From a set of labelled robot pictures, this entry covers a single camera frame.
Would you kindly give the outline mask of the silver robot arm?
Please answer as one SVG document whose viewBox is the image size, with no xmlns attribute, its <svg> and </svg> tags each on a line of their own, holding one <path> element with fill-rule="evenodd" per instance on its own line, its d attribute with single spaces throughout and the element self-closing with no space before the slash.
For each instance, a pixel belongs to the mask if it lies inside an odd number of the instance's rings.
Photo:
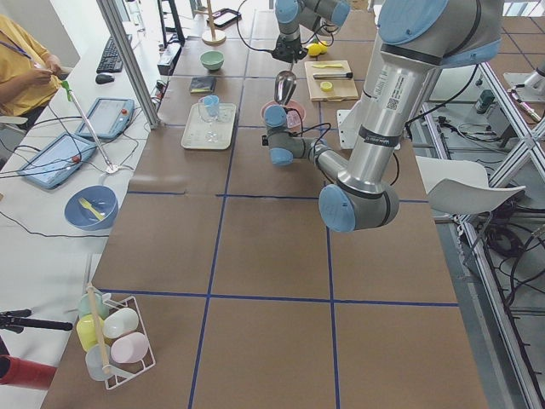
<svg viewBox="0 0 545 409">
<path fill-rule="evenodd" d="M 500 48 L 502 12 L 500 1 L 386 1 L 364 91 L 350 112 L 357 129 L 349 158 L 289 131 L 282 106 L 267 108 L 262 142 L 272 163 L 305 158 L 331 179 L 318 198 L 329 229 L 378 228 L 396 216 L 398 195 L 382 177 L 428 74 L 492 59 Z"/>
<path fill-rule="evenodd" d="M 275 60 L 296 63 L 307 56 L 300 27 L 306 27 L 314 35 L 333 36 L 344 25 L 351 6 L 338 0 L 278 0 L 273 9 L 279 35 L 271 55 Z"/>
</svg>

